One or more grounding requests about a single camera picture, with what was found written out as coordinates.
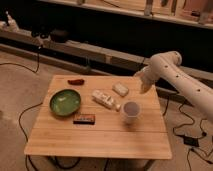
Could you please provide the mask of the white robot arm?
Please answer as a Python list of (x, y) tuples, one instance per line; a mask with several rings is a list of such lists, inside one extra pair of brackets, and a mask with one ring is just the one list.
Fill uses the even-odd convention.
[(183, 72), (179, 68), (181, 62), (182, 57), (177, 51), (153, 55), (149, 64), (135, 73), (142, 81), (141, 92), (146, 93), (162, 78), (213, 123), (213, 89)]

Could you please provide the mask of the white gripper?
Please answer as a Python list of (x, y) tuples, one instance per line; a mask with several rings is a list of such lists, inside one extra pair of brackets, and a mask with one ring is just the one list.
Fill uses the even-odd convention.
[(150, 72), (148, 66), (137, 71), (134, 76), (141, 80), (140, 93), (144, 94), (148, 92), (152, 86), (152, 82), (149, 80)]

